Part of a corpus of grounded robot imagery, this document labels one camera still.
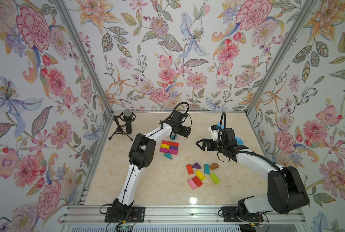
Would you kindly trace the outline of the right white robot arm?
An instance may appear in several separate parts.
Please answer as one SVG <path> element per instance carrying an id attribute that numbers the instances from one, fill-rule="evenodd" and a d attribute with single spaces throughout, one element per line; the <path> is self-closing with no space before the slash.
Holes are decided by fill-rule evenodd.
<path id="1" fill-rule="evenodd" d="M 309 204 L 307 191 L 295 167 L 278 165 L 247 146 L 238 144 L 231 128 L 213 130 L 211 135 L 211 139 L 201 139 L 196 145 L 203 151 L 222 154 L 248 167 L 267 182 L 266 194 L 238 202 L 237 214 L 241 219 L 263 212 L 287 214 Z"/>

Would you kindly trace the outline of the magenta rectangular block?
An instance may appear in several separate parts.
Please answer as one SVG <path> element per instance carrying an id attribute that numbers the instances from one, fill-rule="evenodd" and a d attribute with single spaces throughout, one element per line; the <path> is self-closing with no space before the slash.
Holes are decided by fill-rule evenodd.
<path id="1" fill-rule="evenodd" d="M 178 154 L 178 150 L 170 149 L 169 153 L 173 154 L 173 155 L 177 155 Z"/>
<path id="2" fill-rule="evenodd" d="M 169 153 L 169 149 L 168 148 L 160 148 L 160 152 Z"/>

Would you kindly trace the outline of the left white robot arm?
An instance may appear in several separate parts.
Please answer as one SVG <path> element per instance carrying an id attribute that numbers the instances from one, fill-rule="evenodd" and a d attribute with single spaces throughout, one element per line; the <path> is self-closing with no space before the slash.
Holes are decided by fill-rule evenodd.
<path id="1" fill-rule="evenodd" d="M 191 128 L 184 125 L 186 120 L 192 121 L 189 113 L 173 110 L 165 120 L 159 122 L 157 128 L 149 133 L 136 135 L 128 155 L 129 169 L 126 180 L 120 194 L 112 203 L 112 209 L 122 220 L 131 215 L 138 183 L 142 173 L 152 163 L 156 144 L 173 134 L 189 137 Z"/>

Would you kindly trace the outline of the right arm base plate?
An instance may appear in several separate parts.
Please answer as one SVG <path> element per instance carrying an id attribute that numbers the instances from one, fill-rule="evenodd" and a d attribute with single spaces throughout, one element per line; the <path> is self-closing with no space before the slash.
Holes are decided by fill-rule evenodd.
<path id="1" fill-rule="evenodd" d="M 262 215 L 249 213 L 243 208 L 238 209 L 237 206 L 223 206 L 219 210 L 219 215 L 224 218 L 224 222 L 260 223 L 264 221 Z"/>

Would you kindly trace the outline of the teal triangle block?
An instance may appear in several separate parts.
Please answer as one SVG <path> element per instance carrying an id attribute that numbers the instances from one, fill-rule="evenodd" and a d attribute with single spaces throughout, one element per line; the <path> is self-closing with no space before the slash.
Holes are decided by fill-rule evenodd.
<path id="1" fill-rule="evenodd" d="M 172 160 L 172 156 L 171 156 L 170 153 L 165 153 L 165 154 L 164 154 L 164 157 L 166 157 L 166 158 Z"/>
<path id="2" fill-rule="evenodd" d="M 177 139 L 177 134 L 171 134 L 170 135 L 171 140 L 176 140 Z"/>

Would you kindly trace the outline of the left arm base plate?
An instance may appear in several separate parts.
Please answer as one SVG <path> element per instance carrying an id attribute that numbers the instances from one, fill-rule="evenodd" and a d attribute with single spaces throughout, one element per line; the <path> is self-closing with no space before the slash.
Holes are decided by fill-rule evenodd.
<path id="1" fill-rule="evenodd" d="M 113 207 L 107 208 L 104 222 L 144 222 L 145 207 L 131 207 L 126 210 L 116 210 Z"/>

